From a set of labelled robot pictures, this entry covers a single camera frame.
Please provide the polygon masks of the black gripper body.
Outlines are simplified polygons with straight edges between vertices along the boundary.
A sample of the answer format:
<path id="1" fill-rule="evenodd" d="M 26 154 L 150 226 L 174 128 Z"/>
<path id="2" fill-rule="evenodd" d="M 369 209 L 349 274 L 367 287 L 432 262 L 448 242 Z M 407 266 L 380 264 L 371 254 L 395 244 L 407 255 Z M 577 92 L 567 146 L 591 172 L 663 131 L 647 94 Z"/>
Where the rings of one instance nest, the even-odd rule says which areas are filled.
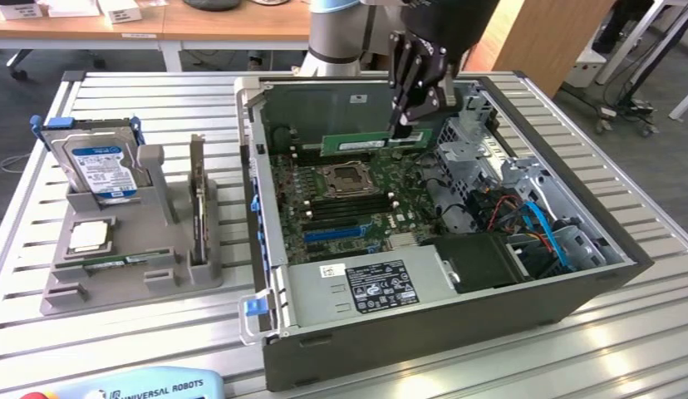
<path id="1" fill-rule="evenodd" d="M 433 48 L 444 47 L 459 67 L 464 54 L 479 43 L 499 1 L 405 1 L 401 18 L 405 31 Z"/>

